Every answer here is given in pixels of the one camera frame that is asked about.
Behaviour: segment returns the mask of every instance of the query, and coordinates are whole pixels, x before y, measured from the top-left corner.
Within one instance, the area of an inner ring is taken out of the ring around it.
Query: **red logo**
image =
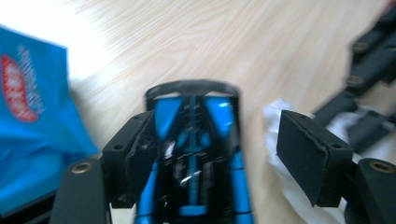
[[[3,72],[3,92],[9,111],[19,121],[35,122],[38,115],[30,108],[27,101],[26,84],[23,72],[9,56],[1,56]]]

